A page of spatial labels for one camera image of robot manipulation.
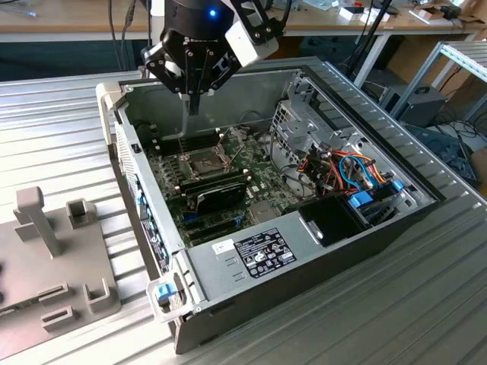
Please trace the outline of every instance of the blue latch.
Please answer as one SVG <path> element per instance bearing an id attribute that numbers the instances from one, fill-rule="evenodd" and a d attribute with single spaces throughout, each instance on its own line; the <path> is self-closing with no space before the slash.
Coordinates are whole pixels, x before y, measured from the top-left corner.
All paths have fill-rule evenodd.
<path id="1" fill-rule="evenodd" d="M 135 197 L 135 203 L 137 205 L 140 205 L 143 197 L 144 197 L 144 193 L 142 192 L 142 190 L 140 190 L 140 189 L 137 190 L 137 196 Z"/>
<path id="2" fill-rule="evenodd" d="M 350 198 L 350 202 L 354 207 L 360 208 L 362 205 L 373 202 L 373 198 L 368 192 L 358 192 Z"/>
<path id="3" fill-rule="evenodd" d="M 404 189 L 404 184 L 403 184 L 402 182 L 400 182 L 399 180 L 394 180 L 394 181 L 393 181 L 393 186 L 394 186 L 394 188 L 395 188 L 395 189 L 396 189 L 398 192 L 400 192 L 401 190 L 403 190 L 403 189 Z"/>
<path id="4" fill-rule="evenodd" d="M 177 293 L 175 283 L 164 283 L 158 286 L 156 297 L 158 300 L 165 300 Z"/>

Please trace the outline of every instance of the slotted aluminum surface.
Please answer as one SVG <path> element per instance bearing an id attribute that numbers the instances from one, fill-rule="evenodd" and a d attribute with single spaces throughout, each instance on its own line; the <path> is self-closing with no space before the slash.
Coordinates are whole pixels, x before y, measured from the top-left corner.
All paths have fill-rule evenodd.
<path id="1" fill-rule="evenodd" d="M 487 42 L 448 42 L 440 52 L 487 82 Z"/>
<path id="2" fill-rule="evenodd" d="M 110 170 L 91 89 L 101 81 L 137 75 L 0 84 L 2 221 L 11 219 L 14 190 L 25 184 L 41 185 L 48 207 L 78 196 L 96 202 L 123 300 L 116 315 L 5 363 L 487 361 L 485 201 L 330 66 L 305 58 L 270 61 L 258 67 L 303 64 L 331 84 L 448 200 L 380 255 L 180 356 L 173 353 L 167 326 L 152 322 L 144 297 L 147 274 Z M 340 124 L 339 113 L 326 102 L 321 107 Z"/>

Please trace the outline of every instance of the open computer chassis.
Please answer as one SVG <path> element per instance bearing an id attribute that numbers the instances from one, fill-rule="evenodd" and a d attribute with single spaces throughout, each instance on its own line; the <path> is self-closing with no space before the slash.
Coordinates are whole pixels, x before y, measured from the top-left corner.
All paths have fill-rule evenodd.
<path id="1" fill-rule="evenodd" d="M 221 116 L 219 97 L 256 84 L 257 110 Z M 307 66 L 240 73 L 183 125 L 160 84 L 120 87 L 114 168 L 178 354 L 378 254 L 444 200 Z"/>

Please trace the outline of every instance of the warning label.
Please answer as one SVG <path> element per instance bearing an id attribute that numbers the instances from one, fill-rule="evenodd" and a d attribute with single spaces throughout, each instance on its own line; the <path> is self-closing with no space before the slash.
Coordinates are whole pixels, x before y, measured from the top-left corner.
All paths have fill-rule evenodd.
<path id="1" fill-rule="evenodd" d="M 252 278 L 260 278 L 296 261 L 277 228 L 236 242 L 234 247 Z"/>

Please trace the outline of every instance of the gray 3d printed holder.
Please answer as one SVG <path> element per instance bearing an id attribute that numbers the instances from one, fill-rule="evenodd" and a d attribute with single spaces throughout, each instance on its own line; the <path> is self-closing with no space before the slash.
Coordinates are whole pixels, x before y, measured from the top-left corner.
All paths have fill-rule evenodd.
<path id="1" fill-rule="evenodd" d="M 44 214 L 33 187 L 17 205 L 18 222 L 0 225 L 0 360 L 121 307 L 93 204 Z"/>

